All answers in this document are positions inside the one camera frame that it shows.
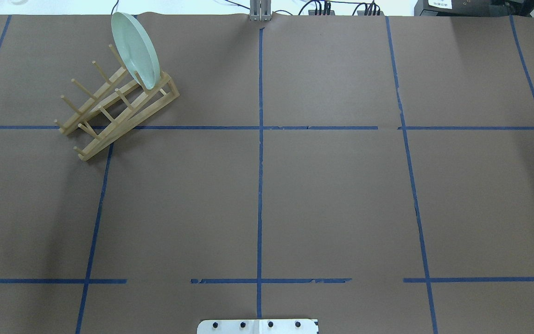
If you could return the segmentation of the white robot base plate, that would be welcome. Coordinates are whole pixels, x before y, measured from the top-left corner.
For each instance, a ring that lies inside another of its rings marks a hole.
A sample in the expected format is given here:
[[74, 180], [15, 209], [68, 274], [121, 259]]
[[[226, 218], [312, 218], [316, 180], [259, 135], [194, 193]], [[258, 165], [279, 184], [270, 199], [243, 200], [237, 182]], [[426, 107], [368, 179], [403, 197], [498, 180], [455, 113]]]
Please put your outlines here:
[[197, 334], [318, 334], [318, 321], [313, 319], [235, 319], [205, 320]]

